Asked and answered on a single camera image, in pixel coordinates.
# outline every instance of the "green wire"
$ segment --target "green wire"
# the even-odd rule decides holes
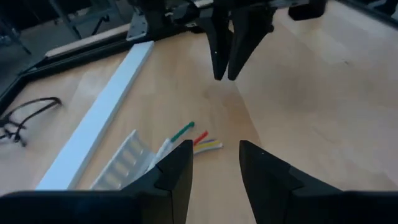
[[[194,127],[195,122],[191,121],[189,124],[187,124],[183,129],[181,129],[175,136],[171,138],[171,142],[175,142],[183,133],[185,133],[188,129]]]

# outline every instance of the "white plastic strip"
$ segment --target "white plastic strip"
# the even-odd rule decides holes
[[[80,121],[36,190],[74,189],[154,42],[135,44]]]

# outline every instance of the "table surface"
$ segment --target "table surface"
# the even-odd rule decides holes
[[[338,2],[311,21],[278,11],[274,25],[236,82],[213,79],[205,35],[156,42],[78,188],[91,185],[133,129],[156,151],[195,121],[185,138],[208,130],[224,148],[194,157],[187,223],[254,223],[241,139],[343,190],[397,190],[398,33]],[[28,124],[26,148],[0,145],[2,193],[35,187],[125,55],[24,89],[11,108],[40,96],[65,106]]]

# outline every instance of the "eyeglasses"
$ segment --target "eyeglasses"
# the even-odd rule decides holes
[[[13,120],[12,116],[16,113],[16,111],[23,110],[26,106],[33,105],[34,103],[38,102],[46,102],[49,101],[49,104],[42,107],[39,110],[36,110],[33,113],[30,113],[28,116],[26,116],[20,123],[16,122]],[[39,98],[36,100],[28,101],[26,103],[23,103],[22,105],[14,108],[10,112],[8,112],[3,118],[0,119],[0,129],[4,131],[4,134],[0,136],[0,140],[4,138],[12,139],[14,142],[21,142],[22,146],[26,146],[26,141],[22,139],[20,132],[22,129],[26,129],[24,126],[25,123],[33,118],[34,116],[44,112],[47,109],[50,109],[51,107],[57,106],[57,105],[62,105],[62,102],[59,98],[57,97],[48,97],[48,98]],[[16,131],[12,132],[10,131],[6,126],[11,125],[13,127],[16,127]]]

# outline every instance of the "wooden table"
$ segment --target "wooden table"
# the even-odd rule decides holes
[[[187,223],[254,223],[241,139],[343,190],[397,190],[398,33],[337,2],[312,21],[278,11],[274,25],[236,82],[213,79],[205,35],[156,42],[78,188],[91,185],[133,129],[156,151],[195,121],[186,138],[207,129],[224,148],[194,158]],[[39,96],[65,106],[28,124],[25,149],[0,145],[2,193],[35,187],[125,55],[25,88],[11,108]]]

